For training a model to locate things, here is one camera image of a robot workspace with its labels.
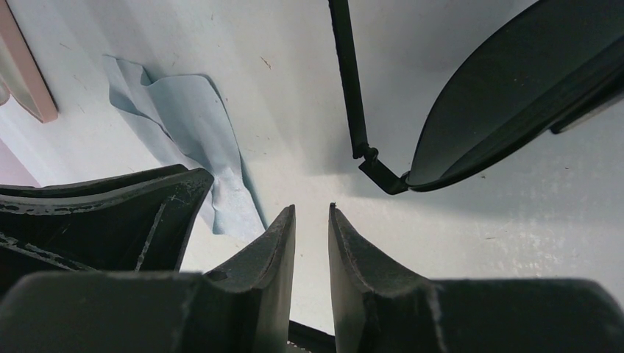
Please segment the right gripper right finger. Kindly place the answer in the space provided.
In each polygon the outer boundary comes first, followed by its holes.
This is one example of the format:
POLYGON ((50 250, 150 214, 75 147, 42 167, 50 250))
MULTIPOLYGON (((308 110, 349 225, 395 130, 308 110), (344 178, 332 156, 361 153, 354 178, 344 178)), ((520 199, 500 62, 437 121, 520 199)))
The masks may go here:
POLYGON ((621 352, 623 311, 585 279, 428 279, 329 208, 338 352, 621 352))

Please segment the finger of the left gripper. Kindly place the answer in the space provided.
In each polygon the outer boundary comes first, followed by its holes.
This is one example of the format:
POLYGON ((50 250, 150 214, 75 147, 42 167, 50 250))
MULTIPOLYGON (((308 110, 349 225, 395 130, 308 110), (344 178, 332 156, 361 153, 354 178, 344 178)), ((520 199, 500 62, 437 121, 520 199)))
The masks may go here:
POLYGON ((177 271, 213 176, 170 165, 1 187, 1 291, 39 271, 177 271))

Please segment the light blue cleaning cloth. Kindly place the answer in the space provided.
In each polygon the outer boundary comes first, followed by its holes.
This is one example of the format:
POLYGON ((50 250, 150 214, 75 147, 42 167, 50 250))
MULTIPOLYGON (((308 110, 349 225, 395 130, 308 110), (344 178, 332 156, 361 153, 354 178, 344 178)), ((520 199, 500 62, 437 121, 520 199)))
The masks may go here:
POLYGON ((213 234, 251 242, 263 233, 232 124, 210 78, 152 79, 142 65, 108 55, 102 64, 109 102, 154 158, 162 165, 203 168, 213 176, 199 211, 213 234))

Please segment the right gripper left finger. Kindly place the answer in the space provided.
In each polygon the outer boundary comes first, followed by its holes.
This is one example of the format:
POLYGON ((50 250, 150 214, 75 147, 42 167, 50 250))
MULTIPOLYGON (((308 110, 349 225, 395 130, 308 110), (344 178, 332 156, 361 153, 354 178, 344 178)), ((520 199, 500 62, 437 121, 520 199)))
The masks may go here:
POLYGON ((38 272, 1 302, 3 352, 285 352, 296 213, 206 274, 38 272))

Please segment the pink glasses case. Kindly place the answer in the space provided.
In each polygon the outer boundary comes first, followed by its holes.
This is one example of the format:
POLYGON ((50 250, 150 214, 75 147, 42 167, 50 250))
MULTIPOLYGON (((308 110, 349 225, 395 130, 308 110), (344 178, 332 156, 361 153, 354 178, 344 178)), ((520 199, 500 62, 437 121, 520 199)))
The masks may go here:
POLYGON ((39 122, 58 117, 58 109, 21 33, 9 4, 1 2, 1 105, 14 99, 39 122))

